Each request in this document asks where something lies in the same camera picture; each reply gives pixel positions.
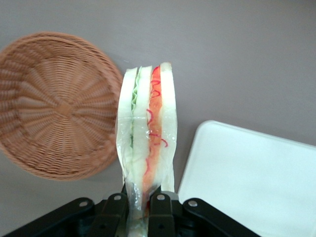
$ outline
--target white plastic container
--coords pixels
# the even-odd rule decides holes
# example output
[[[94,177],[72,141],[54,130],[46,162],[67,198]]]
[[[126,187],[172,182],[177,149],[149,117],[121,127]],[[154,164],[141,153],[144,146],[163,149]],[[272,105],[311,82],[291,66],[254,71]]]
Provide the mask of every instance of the white plastic container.
[[[179,189],[263,237],[316,237],[316,147],[206,121]]]

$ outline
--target black holder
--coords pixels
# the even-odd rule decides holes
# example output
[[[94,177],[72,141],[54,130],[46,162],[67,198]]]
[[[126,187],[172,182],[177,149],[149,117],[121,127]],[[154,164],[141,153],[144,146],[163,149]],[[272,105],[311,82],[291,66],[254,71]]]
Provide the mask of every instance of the black holder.
[[[82,197],[4,237],[126,237],[128,199],[121,193],[94,204]],[[156,190],[150,199],[148,237],[259,237],[205,201],[181,204]]]

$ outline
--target wicker basket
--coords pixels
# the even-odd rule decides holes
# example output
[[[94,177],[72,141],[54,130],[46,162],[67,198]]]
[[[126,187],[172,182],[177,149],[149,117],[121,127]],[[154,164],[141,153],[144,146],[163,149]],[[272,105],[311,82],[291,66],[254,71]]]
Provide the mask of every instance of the wicker basket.
[[[24,170],[77,180],[117,157],[122,75],[89,42],[42,32],[0,54],[0,145]]]

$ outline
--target metal screw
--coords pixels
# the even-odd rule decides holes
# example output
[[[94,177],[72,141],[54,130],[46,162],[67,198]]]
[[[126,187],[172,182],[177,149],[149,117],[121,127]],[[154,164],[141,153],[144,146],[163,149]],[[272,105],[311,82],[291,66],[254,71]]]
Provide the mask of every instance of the metal screw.
[[[118,200],[121,200],[121,198],[122,198],[122,197],[121,197],[120,195],[116,195],[116,196],[114,197],[114,200],[115,200],[115,201],[118,201]]]
[[[79,207],[84,207],[87,206],[88,202],[87,201],[82,201],[81,203],[79,203]]]
[[[196,201],[193,201],[193,200],[189,201],[188,204],[189,204],[189,206],[191,206],[191,207],[196,207],[196,206],[198,206],[198,203],[197,203]]]
[[[165,198],[165,196],[164,196],[163,194],[159,194],[159,195],[157,196],[157,199],[160,200],[160,201],[162,201],[162,200],[165,200],[166,198]]]

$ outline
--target wrapped sandwich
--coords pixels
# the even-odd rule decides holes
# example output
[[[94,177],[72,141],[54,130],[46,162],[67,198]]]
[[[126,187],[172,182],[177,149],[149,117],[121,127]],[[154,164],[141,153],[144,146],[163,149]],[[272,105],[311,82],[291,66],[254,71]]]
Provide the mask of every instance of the wrapped sandwich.
[[[147,236],[150,195],[159,186],[174,191],[176,139],[171,64],[128,69],[118,105],[117,151],[129,199],[129,237]]]

